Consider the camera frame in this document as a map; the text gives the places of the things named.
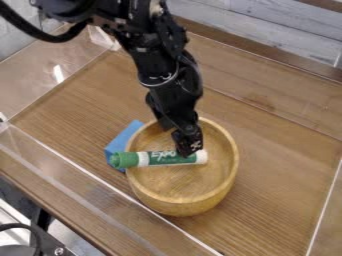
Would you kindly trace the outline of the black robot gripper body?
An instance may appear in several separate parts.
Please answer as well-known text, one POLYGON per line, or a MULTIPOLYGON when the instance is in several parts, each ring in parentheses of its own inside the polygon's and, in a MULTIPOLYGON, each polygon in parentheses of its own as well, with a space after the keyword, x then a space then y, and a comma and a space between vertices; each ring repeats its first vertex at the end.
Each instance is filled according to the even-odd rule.
POLYGON ((195 105, 203 95, 202 77, 186 50, 186 28, 177 23, 166 0, 106 0, 106 18, 106 31, 133 58, 147 94, 171 101, 171 129, 190 134, 199 127, 195 105))

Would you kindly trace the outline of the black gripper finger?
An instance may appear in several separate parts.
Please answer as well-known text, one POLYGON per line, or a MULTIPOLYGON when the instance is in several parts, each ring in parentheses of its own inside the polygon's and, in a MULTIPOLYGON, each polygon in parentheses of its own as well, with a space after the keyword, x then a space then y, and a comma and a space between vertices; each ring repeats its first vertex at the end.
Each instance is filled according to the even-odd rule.
POLYGON ((203 133, 199 127, 190 134, 177 129, 171 133, 171 137, 175 142, 177 151, 182 157, 189 157, 203 149, 203 133))
POLYGON ((171 101, 169 99, 155 100, 151 94, 146 95, 146 103, 154 113, 158 124, 165 131, 169 131, 174 124, 171 123, 167 113, 171 111, 171 101))

